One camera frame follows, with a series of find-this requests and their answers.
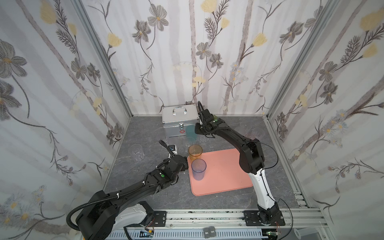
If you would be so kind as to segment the teal plastic cup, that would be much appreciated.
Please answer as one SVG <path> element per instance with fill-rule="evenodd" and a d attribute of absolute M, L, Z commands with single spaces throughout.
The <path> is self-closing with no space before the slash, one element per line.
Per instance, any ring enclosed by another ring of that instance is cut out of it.
<path fill-rule="evenodd" d="M 188 125 L 186 127 L 187 138 L 193 142 L 197 141 L 198 135 L 195 133 L 195 125 Z"/>

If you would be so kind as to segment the blue plastic cup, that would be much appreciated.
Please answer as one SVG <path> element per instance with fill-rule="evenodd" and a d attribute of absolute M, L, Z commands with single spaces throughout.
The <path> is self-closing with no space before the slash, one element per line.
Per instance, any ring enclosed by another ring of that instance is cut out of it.
<path fill-rule="evenodd" d="M 201 181 L 205 176 L 205 171 L 207 169 L 207 164 L 202 159 L 196 159 L 191 164 L 193 178 L 196 181 Z"/>

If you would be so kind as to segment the amber plastic cup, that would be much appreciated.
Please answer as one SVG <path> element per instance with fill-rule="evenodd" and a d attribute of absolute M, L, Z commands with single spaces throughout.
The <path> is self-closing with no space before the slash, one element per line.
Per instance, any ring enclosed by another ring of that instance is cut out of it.
<path fill-rule="evenodd" d="M 188 149 L 189 158 L 191 162 L 196 159 L 200 159 L 203 153 L 203 148 L 200 145 L 191 145 Z"/>

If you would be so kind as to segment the pink plastic tray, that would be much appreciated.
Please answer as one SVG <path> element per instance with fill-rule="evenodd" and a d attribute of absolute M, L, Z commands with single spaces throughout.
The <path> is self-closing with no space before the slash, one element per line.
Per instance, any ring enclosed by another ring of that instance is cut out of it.
<path fill-rule="evenodd" d="M 253 186 L 249 175 L 239 165 L 240 153 L 236 149 L 203 153 L 201 159 L 207 164 L 204 177 L 196 180 L 193 176 L 192 161 L 189 164 L 189 176 L 193 195 L 205 196 Z"/>

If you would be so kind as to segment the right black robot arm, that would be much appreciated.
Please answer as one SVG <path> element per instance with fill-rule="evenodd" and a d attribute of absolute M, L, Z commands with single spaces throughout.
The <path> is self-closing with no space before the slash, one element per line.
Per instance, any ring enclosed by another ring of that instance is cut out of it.
<path fill-rule="evenodd" d="M 198 135 L 223 138 L 234 146 L 240 153 L 239 165 L 252 181 L 258 201 L 258 212 L 255 217 L 249 217 L 252 222 L 270 226 L 272 224 L 284 226 L 285 220 L 270 191 L 265 174 L 265 157 L 262 145 L 257 139 L 245 137 L 232 129 L 224 120 L 211 114 L 209 110 L 199 107 L 200 123 L 195 125 Z"/>

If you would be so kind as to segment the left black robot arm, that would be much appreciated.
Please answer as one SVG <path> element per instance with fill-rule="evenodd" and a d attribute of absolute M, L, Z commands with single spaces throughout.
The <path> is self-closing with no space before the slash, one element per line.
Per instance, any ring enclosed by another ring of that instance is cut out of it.
<path fill-rule="evenodd" d="M 146 173 L 143 180 L 129 187 L 108 194 L 103 190 L 95 193 L 87 203 L 68 213 L 67 225 L 81 232 L 86 240 L 104 240 L 113 231 L 120 213 L 140 199 L 168 188 L 188 168 L 187 158 L 181 155 L 165 159 L 158 168 Z"/>

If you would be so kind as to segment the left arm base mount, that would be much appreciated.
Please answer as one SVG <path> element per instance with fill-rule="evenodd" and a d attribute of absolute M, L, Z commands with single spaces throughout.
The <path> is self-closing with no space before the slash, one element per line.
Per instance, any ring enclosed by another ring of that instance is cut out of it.
<path fill-rule="evenodd" d="M 166 211 L 154 211 L 153 213 L 149 213 L 141 223 L 130 225 L 130 227 L 145 227 L 145 228 L 165 227 L 166 219 L 167 219 Z"/>

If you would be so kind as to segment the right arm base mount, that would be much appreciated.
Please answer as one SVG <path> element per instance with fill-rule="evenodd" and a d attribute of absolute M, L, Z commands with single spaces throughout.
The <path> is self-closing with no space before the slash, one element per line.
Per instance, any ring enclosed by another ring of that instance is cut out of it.
<path fill-rule="evenodd" d="M 247 227 L 281 227 L 286 225 L 281 212 L 271 215 L 260 211 L 243 211 L 243 214 Z"/>

